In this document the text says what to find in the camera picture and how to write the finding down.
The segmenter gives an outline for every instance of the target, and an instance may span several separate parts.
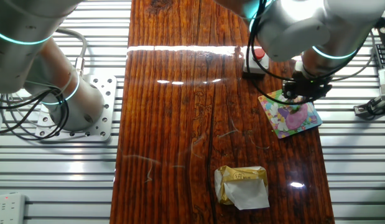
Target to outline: metal mounting plate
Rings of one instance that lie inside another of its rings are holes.
[[[62,130],[58,136],[54,136],[49,139],[44,139],[42,142],[54,143],[54,142],[105,142],[109,141],[111,137],[112,118],[114,111],[114,101],[116,96],[116,77],[112,75],[84,75],[83,79],[97,87],[104,98],[104,105],[108,105],[103,110],[103,113],[99,120],[91,125],[86,130],[71,132]],[[42,105],[39,114],[38,124],[42,126],[53,125],[49,110]],[[45,136],[52,132],[52,128],[36,128],[35,134],[37,136]]]

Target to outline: red button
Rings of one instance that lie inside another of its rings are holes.
[[[266,53],[263,49],[254,49],[254,54],[256,55],[256,58],[258,60],[261,60],[264,56],[266,56]]]

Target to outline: food package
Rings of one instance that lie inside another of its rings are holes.
[[[215,190],[218,202],[239,210],[269,207],[267,172],[260,166],[218,168]]]

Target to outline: glossy wooden surface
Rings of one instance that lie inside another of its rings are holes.
[[[241,79],[247,42],[243,21],[211,0],[133,0],[112,224],[334,223],[318,130],[276,137]],[[223,165],[263,166],[270,208],[220,205]]]

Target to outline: colorful card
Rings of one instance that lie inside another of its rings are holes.
[[[286,101],[282,96],[282,90],[272,92],[269,96],[279,101]],[[259,101],[278,138],[284,138],[322,124],[312,103],[281,105],[265,96],[260,96]]]

